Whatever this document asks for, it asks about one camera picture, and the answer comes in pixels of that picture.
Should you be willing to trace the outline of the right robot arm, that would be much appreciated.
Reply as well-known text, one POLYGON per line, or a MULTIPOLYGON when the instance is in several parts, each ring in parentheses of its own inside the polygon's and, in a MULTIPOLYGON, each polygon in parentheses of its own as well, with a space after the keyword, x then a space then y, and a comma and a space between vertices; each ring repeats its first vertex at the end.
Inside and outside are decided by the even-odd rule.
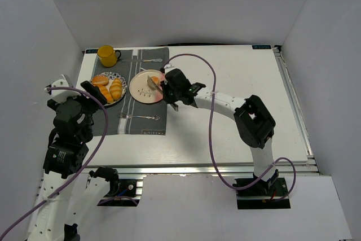
POLYGON ((253 195, 267 195, 278 178, 274 165, 272 138, 276 122, 260 97, 237 98, 215 92, 202 83, 191 84, 178 68, 161 68, 164 79, 160 86, 163 100, 178 110, 176 102, 200 109, 213 110, 235 122, 241 140, 250 147, 253 159, 253 179, 246 189, 253 195))

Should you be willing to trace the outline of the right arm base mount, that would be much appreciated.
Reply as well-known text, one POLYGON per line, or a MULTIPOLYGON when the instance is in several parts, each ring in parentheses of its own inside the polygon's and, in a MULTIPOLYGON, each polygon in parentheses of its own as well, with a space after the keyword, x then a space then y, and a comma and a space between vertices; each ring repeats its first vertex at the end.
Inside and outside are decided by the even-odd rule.
POLYGON ((237 190, 237 208, 238 210, 291 209, 287 193, 285 178, 278 178, 267 192, 256 185, 247 190, 237 190))

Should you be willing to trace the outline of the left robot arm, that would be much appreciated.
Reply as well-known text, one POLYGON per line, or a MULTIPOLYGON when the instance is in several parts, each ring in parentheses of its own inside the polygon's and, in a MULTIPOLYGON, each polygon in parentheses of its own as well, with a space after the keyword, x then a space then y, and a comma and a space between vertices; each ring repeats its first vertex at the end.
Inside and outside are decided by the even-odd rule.
POLYGON ((72 190, 78 175, 88 165, 87 143, 93 139, 93 114, 104 109, 106 98, 90 82, 82 91, 57 80, 46 90, 47 105, 55 111, 54 129, 43 164, 43 204, 28 240, 79 240, 80 228, 103 197, 119 188, 118 172, 100 167, 90 173, 91 181, 72 206, 72 190))

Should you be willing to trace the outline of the round bread bun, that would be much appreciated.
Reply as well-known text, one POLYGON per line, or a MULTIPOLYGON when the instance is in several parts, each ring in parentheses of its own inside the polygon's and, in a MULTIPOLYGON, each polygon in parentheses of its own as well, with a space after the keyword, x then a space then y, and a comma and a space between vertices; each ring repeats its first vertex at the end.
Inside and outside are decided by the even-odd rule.
POLYGON ((159 85, 160 84, 160 79, 157 76, 151 76, 151 80, 156 84, 159 85))

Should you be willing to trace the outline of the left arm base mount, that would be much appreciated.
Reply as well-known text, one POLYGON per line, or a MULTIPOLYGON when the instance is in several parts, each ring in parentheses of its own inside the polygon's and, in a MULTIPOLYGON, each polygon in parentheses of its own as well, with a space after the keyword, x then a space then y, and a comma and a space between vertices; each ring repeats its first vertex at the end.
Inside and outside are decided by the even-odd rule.
POLYGON ((99 167, 97 170, 89 172, 87 187, 94 181, 105 182, 105 187, 109 191, 100 199, 98 206, 108 207, 136 207, 140 199, 137 197, 137 180, 121 179, 116 169, 108 167, 99 167))

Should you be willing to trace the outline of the metal tongs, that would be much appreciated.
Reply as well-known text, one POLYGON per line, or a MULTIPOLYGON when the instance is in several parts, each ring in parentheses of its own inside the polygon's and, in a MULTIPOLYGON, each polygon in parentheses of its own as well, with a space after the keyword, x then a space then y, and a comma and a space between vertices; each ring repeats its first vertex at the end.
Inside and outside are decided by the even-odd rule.
MULTIPOLYGON (((153 81, 153 79, 150 76, 147 76, 147 84, 157 90, 161 95, 163 95, 163 91, 161 90, 161 88, 153 81)), ((174 109, 174 111, 178 112, 179 108, 178 105, 176 105, 175 103, 170 103, 171 107, 174 109)))

